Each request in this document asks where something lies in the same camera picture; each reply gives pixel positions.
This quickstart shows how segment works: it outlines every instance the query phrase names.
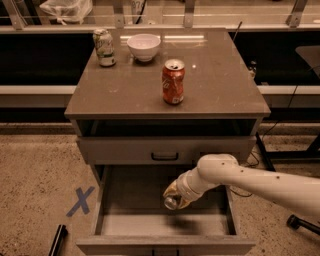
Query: floor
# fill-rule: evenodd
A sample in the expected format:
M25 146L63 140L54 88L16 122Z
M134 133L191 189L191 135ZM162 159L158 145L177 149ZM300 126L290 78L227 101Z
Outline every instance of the floor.
M320 124L263 123L259 129L268 150L305 149L320 131ZM264 169L255 147L248 165ZM277 161L278 172L320 178L320 161ZM0 255L48 255L59 224L67 227L60 255L83 256L77 239L90 235L98 186L77 148L68 123L0 124ZM76 209L76 190L87 197L89 212ZM248 194L238 188L235 191ZM286 226L291 211L255 195L233 194L240 236L256 246L248 256L319 255L320 236ZM320 225L320 218L305 219Z

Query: silver can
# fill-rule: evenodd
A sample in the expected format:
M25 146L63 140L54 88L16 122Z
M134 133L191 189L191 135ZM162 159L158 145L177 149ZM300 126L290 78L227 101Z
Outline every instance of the silver can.
M104 67L112 66L116 63L114 57L113 38L107 29L96 29L93 32L93 41L99 64Z

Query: drawer handle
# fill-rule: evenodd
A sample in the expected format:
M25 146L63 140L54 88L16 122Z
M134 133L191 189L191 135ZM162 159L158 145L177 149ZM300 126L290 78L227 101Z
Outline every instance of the drawer handle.
M179 153L175 155L156 155L155 153L151 153L151 158L154 161L176 161L179 159Z

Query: tape mark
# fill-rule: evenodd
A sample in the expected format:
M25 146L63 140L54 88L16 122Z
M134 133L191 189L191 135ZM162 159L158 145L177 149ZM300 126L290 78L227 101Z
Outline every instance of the tape mark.
M94 190L94 187L92 186L84 194L81 188L78 188L76 190L79 200L67 213L67 217L71 217L80 208L80 206L84 214L88 214L90 212L86 199L88 198L88 196L91 194L93 190Z

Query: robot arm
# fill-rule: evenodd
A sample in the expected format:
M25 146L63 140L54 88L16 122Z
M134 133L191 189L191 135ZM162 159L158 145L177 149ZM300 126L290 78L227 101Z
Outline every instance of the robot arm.
M169 185L165 205L182 209L219 185L242 188L303 215L320 216L320 179L242 167L227 154L203 156L196 168Z

